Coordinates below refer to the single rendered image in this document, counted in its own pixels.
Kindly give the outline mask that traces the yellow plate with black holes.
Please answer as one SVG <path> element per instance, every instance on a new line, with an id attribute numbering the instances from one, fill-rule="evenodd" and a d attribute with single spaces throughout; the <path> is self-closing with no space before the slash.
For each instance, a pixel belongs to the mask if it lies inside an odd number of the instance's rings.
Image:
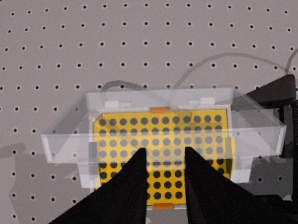
<path id="1" fill-rule="evenodd" d="M 231 159 L 207 160 L 209 164 L 229 179 Z M 102 185 L 114 177 L 126 163 L 99 163 Z M 148 171 L 148 202 L 186 204 L 184 169 Z"/>

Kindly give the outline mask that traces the grey perforated base plate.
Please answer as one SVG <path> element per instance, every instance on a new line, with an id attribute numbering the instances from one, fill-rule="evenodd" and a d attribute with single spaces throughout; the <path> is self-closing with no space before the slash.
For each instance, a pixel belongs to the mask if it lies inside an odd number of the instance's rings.
<path id="1" fill-rule="evenodd" d="M 48 224 L 91 194 L 41 134 L 85 90 L 293 74 L 298 0 L 0 0 L 0 224 Z"/>

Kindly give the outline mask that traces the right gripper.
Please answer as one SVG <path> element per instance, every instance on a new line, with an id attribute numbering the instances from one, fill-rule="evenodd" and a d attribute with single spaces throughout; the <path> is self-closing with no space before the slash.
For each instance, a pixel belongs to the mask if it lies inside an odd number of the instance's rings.
<path id="1" fill-rule="evenodd" d="M 280 156 L 293 158 L 292 201 L 283 200 L 279 195 L 256 196 L 298 221 L 298 100 L 296 100 L 295 77 L 293 74 L 285 75 L 247 93 L 247 95 L 265 109 L 279 108 L 279 120 L 287 125 Z"/>

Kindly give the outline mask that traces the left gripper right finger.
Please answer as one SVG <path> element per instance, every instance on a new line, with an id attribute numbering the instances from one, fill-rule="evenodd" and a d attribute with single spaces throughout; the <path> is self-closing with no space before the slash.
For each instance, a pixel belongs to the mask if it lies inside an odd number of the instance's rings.
<path id="1" fill-rule="evenodd" d="M 185 147 L 184 159 L 188 224 L 298 224 L 220 174 L 192 147 Z"/>

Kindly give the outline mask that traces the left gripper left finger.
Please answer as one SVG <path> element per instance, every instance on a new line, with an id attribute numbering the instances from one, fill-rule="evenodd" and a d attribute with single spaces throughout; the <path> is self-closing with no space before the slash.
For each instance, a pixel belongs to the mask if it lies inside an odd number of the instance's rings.
<path id="1" fill-rule="evenodd" d="M 146 163 L 146 148 L 139 148 L 113 178 L 48 224 L 146 224 Z"/>

